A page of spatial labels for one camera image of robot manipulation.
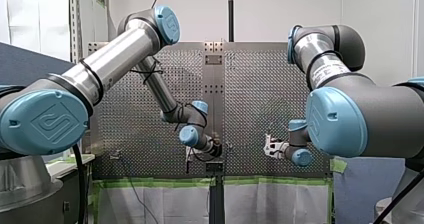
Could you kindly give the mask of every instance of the pegboard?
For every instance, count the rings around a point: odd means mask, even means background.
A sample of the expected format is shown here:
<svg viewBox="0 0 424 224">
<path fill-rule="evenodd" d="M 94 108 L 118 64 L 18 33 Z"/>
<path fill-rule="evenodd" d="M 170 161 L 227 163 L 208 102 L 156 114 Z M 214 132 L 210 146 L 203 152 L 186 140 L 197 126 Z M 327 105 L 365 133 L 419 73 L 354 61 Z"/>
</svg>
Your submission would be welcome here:
<svg viewBox="0 0 424 224">
<path fill-rule="evenodd" d="M 329 159 L 309 145 L 307 168 L 264 155 L 265 133 L 288 140 L 288 123 L 304 119 L 309 90 L 304 74 L 287 63 L 286 44 L 225 43 L 224 140 L 229 175 L 325 177 Z"/>
<path fill-rule="evenodd" d="M 287 139 L 288 122 L 304 116 L 305 77 L 285 61 L 286 45 L 224 43 L 218 53 L 222 62 L 205 68 L 205 57 L 211 55 L 204 48 L 207 44 L 179 43 L 156 57 L 176 100 L 208 102 L 213 129 L 222 132 L 218 134 L 225 146 L 232 147 L 223 155 L 226 175 L 326 177 L 329 160 L 312 146 L 314 162 L 308 168 L 272 159 L 262 150 L 268 128 L 273 136 Z M 160 120 L 159 106 L 138 74 L 128 73 L 96 109 L 98 128 L 92 136 L 101 144 L 94 162 L 95 179 L 206 175 L 205 164 L 196 160 L 190 164 L 190 174 L 186 173 L 185 146 L 179 143 L 178 130 L 174 132 L 175 124 Z M 117 150 L 123 160 L 112 158 Z"/>
</svg>

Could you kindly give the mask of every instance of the logo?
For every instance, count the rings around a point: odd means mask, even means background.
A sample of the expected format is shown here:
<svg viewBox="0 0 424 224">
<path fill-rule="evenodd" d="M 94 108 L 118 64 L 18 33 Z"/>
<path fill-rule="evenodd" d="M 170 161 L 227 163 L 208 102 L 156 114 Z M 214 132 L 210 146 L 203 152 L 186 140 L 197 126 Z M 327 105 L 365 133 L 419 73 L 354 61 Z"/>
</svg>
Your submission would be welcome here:
<svg viewBox="0 0 424 224">
<path fill-rule="evenodd" d="M 31 124 L 47 140 L 57 144 L 77 128 L 79 122 L 65 105 L 57 103 L 37 115 Z"/>
<path fill-rule="evenodd" d="M 165 21 L 169 29 L 171 29 L 173 32 L 178 31 L 178 22 L 174 15 L 167 16 Z"/>
</svg>

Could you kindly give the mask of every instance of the blue joint cap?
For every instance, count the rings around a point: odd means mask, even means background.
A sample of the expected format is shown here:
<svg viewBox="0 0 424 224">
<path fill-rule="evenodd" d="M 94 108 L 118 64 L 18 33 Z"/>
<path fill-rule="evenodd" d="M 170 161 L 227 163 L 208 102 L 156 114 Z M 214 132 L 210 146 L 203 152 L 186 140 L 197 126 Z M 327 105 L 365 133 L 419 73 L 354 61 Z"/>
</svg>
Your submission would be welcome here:
<svg viewBox="0 0 424 224">
<path fill-rule="evenodd" d="M 357 157 L 368 144 L 367 126 L 361 110 L 336 88 L 322 87 L 309 94 L 306 120 L 312 143 L 330 155 Z"/>
<path fill-rule="evenodd" d="M 306 127 L 306 120 L 296 119 L 289 122 L 289 131 L 297 131 Z"/>
<path fill-rule="evenodd" d="M 201 110 L 205 114 L 208 114 L 208 104 L 206 102 L 204 102 L 204 101 L 193 101 L 191 103 L 191 105 L 193 105 L 197 109 Z"/>
<path fill-rule="evenodd" d="M 180 24 L 171 8 L 155 7 L 155 21 L 166 44 L 173 45 L 180 40 Z"/>
<path fill-rule="evenodd" d="M 414 77 L 409 79 L 408 82 L 424 85 L 424 77 Z"/>
<path fill-rule="evenodd" d="M 309 166 L 312 162 L 312 153 L 308 149 L 296 150 L 292 155 L 292 162 L 301 167 Z"/>
<path fill-rule="evenodd" d="M 0 146 L 23 155 L 50 155 L 75 145 L 88 113 L 74 95 L 59 90 L 26 93 L 0 113 Z"/>
<path fill-rule="evenodd" d="M 199 134 L 193 126 L 185 126 L 180 131 L 180 141 L 186 146 L 194 147 L 199 141 Z"/>
</svg>

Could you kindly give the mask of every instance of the metal pole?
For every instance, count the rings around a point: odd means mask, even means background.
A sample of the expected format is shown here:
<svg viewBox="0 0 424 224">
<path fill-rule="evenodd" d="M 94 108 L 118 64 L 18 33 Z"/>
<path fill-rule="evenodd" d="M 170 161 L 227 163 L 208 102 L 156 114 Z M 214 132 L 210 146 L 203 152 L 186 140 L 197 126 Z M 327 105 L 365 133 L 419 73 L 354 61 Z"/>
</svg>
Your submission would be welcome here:
<svg viewBox="0 0 424 224">
<path fill-rule="evenodd" d="M 206 172 L 212 173 L 215 185 L 209 187 L 209 224 L 225 224 L 223 162 L 206 163 Z"/>
<path fill-rule="evenodd" d="M 234 0 L 228 0 L 229 42 L 234 42 Z"/>
</svg>

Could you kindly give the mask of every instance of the metal stand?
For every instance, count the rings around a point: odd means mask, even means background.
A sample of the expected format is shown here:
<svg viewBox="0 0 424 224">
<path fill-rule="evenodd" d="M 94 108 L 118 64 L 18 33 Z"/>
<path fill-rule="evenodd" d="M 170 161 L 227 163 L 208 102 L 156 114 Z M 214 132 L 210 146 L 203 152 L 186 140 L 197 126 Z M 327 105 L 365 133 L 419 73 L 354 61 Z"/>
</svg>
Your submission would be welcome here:
<svg viewBox="0 0 424 224">
<path fill-rule="evenodd" d="M 223 171 L 222 161 L 206 163 L 207 175 L 215 179 L 215 185 L 209 186 L 209 224 L 225 224 Z"/>
</svg>

